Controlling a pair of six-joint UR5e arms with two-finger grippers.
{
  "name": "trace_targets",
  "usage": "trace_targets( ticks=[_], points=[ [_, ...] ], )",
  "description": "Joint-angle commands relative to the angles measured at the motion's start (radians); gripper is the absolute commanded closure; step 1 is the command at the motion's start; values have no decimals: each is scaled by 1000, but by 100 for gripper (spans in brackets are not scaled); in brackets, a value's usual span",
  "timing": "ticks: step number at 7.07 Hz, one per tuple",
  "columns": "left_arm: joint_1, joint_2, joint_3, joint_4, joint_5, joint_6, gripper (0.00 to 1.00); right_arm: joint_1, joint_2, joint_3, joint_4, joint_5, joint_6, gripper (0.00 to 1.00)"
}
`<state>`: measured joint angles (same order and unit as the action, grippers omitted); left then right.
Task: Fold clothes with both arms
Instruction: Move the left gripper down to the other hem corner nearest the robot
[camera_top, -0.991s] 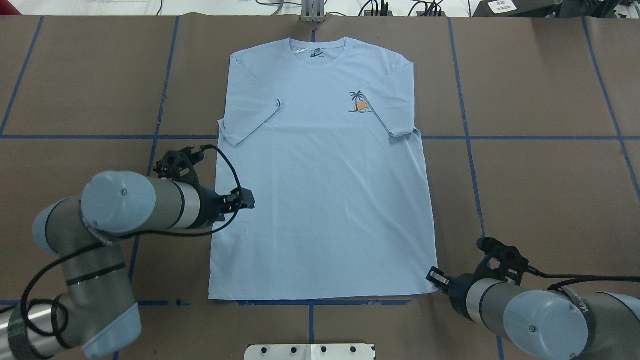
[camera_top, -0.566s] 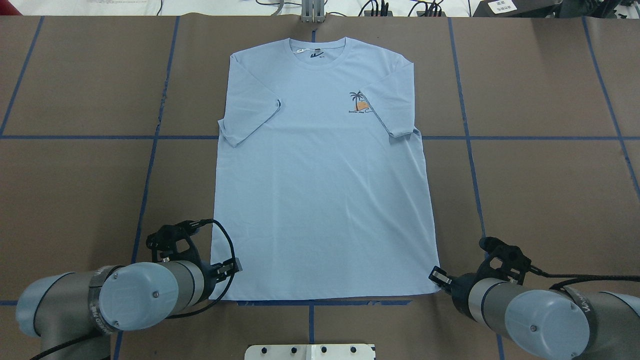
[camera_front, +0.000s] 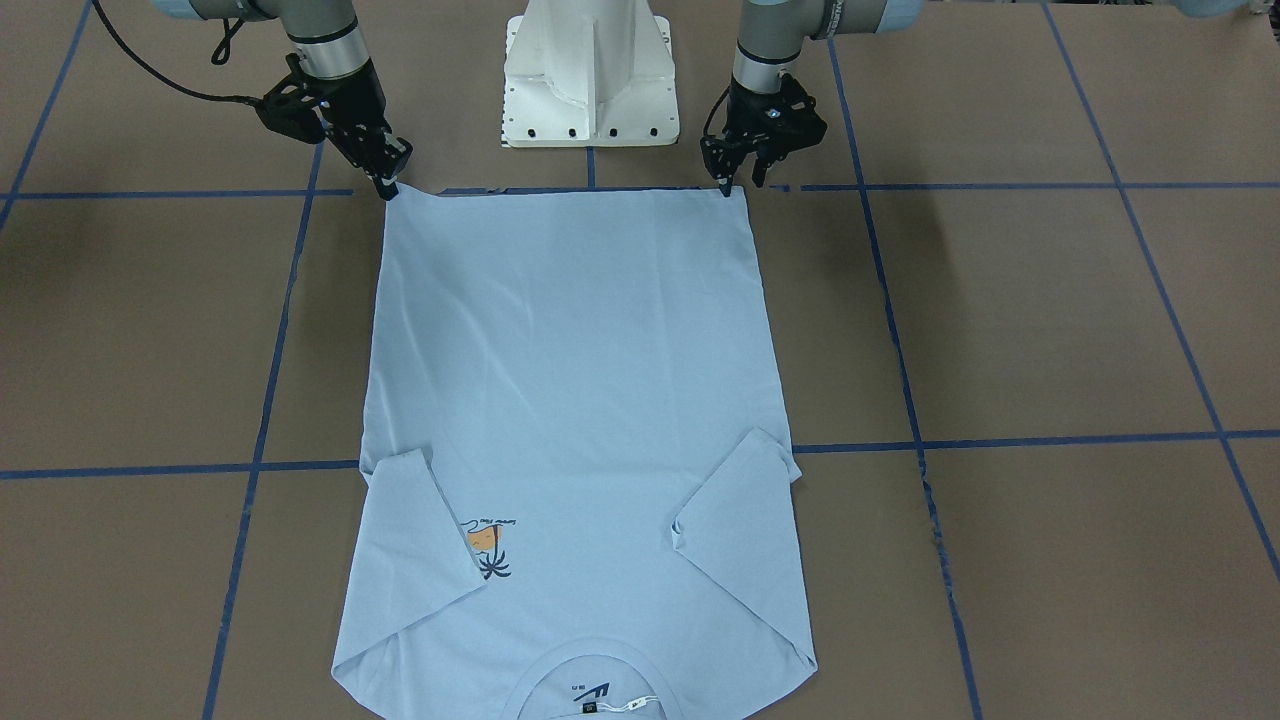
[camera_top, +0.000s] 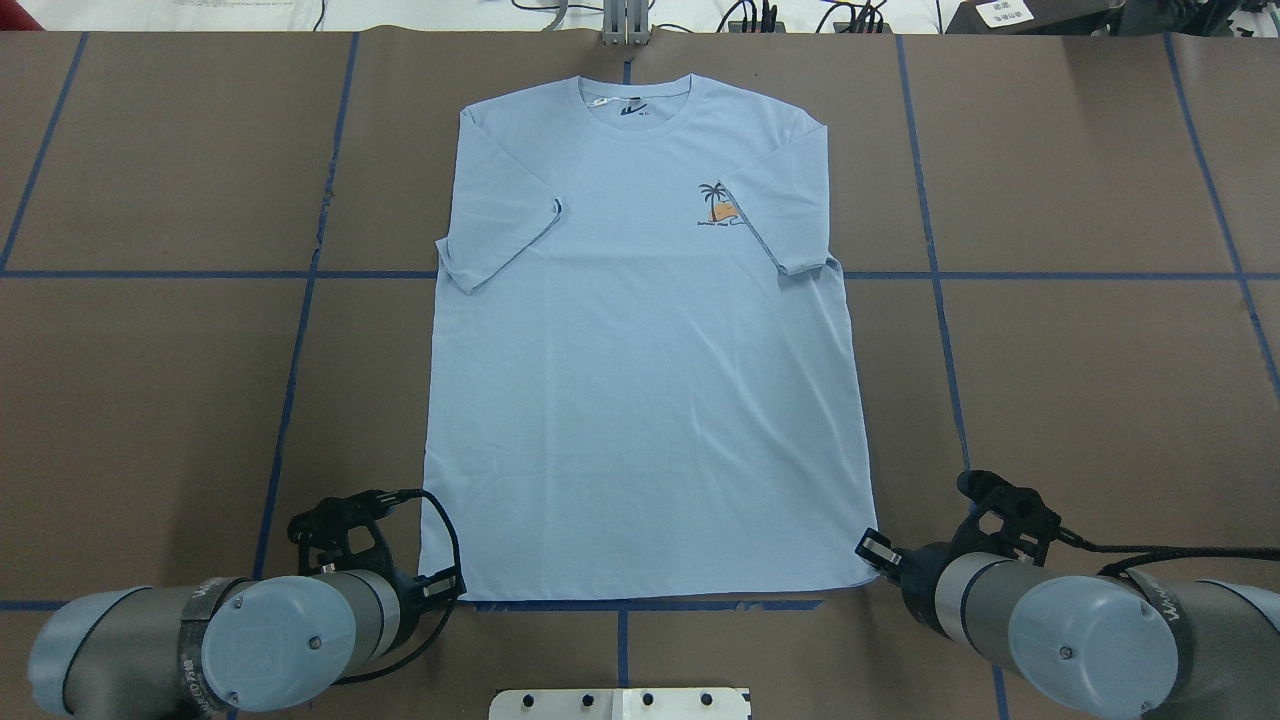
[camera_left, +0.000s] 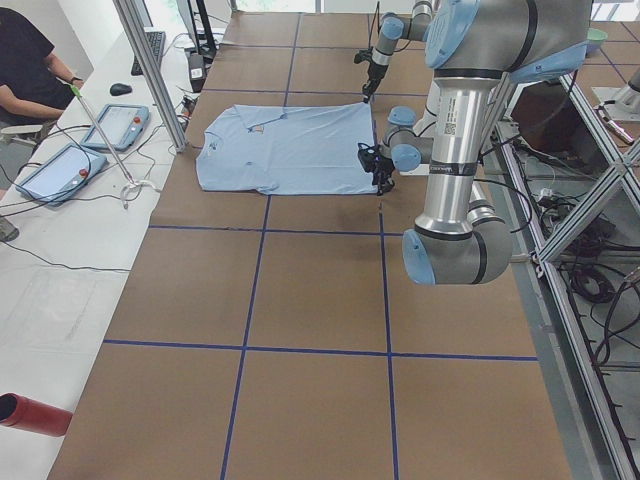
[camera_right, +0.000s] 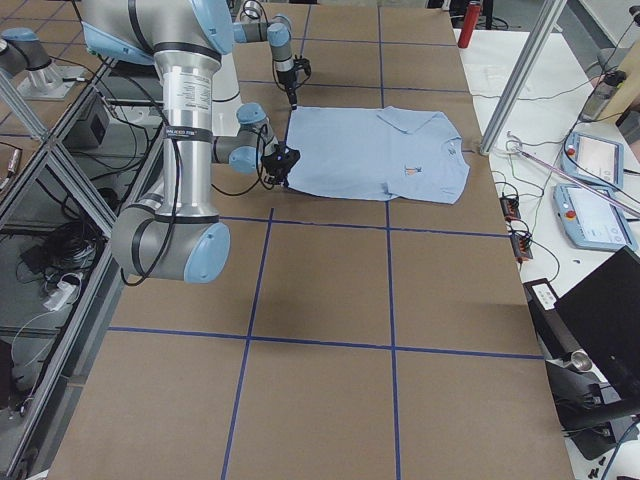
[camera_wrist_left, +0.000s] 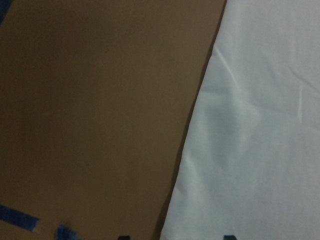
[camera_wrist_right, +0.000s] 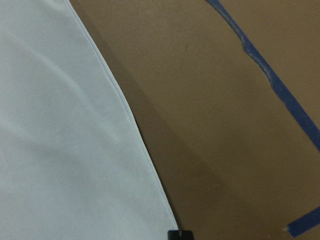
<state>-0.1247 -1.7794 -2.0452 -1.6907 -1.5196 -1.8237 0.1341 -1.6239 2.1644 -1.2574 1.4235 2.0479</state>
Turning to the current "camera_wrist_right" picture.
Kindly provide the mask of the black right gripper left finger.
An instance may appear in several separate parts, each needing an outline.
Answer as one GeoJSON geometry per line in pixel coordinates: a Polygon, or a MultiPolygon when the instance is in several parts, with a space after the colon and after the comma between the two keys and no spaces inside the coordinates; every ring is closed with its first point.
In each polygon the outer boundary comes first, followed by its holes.
{"type": "Polygon", "coordinates": [[[167,239],[168,240],[180,240],[181,239],[180,232],[179,231],[169,231],[167,233],[167,239]]]}

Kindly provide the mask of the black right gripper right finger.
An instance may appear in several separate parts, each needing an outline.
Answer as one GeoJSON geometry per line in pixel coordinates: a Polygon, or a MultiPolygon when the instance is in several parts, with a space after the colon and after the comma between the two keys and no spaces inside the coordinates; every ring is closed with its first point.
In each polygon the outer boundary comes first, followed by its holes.
{"type": "Polygon", "coordinates": [[[181,240],[194,240],[194,235],[192,231],[182,231],[180,234],[181,240]]]}

